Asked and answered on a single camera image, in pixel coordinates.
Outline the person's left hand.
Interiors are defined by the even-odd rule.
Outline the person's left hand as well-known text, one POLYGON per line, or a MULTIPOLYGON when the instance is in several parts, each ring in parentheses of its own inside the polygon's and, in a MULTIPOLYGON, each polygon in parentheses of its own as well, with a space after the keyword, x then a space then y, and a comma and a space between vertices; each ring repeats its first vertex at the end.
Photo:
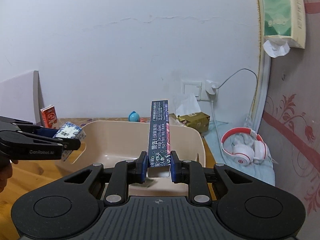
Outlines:
POLYGON ((12 177, 12 164, 18 164, 18 160, 9 160, 1 157, 0 192, 3 192, 7 185, 8 179, 12 177))

